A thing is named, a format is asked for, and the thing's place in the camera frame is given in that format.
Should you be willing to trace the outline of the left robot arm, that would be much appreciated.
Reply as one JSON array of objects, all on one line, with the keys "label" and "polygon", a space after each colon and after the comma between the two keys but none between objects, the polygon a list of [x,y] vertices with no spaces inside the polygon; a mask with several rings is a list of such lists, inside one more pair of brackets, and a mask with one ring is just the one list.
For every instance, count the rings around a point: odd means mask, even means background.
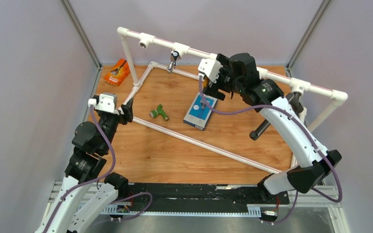
[{"label": "left robot arm", "polygon": [[113,94],[94,95],[88,107],[92,121],[77,126],[73,154],[65,170],[58,196],[38,233],[83,233],[112,201],[129,195],[128,180],[110,168],[101,175],[106,159],[114,153],[112,140],[118,125],[133,121],[133,98],[116,108]]}]

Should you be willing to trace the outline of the chrome metal faucet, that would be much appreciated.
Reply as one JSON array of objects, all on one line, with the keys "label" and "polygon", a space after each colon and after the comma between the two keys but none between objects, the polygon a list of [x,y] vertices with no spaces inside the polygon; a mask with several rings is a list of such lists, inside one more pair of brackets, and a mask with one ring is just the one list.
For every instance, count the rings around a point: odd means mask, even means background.
[{"label": "chrome metal faucet", "polygon": [[167,72],[171,74],[174,69],[176,69],[176,62],[178,58],[180,57],[180,54],[178,51],[174,50],[170,54],[170,64],[167,67]]}]

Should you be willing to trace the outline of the green plastic faucet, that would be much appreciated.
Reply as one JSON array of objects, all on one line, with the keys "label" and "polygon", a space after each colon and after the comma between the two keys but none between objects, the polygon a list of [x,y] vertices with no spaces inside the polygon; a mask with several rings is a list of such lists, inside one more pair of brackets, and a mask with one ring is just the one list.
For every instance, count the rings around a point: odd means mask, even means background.
[{"label": "green plastic faucet", "polygon": [[162,104],[159,104],[155,110],[151,110],[150,116],[151,118],[157,118],[158,116],[162,116],[165,121],[169,120],[169,117],[165,113]]}]

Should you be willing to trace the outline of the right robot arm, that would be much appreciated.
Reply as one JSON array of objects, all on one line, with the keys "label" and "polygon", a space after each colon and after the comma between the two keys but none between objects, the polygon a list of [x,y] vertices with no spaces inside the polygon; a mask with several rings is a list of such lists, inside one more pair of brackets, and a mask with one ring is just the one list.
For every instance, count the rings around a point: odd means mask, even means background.
[{"label": "right robot arm", "polygon": [[226,57],[219,53],[214,59],[203,58],[198,72],[203,94],[219,100],[225,99],[225,92],[240,95],[277,130],[296,157],[297,166],[258,183],[257,195],[262,202],[270,203],[285,191],[307,193],[341,161],[337,150],[329,150],[300,121],[292,108],[293,100],[284,95],[271,73],[258,67],[250,54]]}]

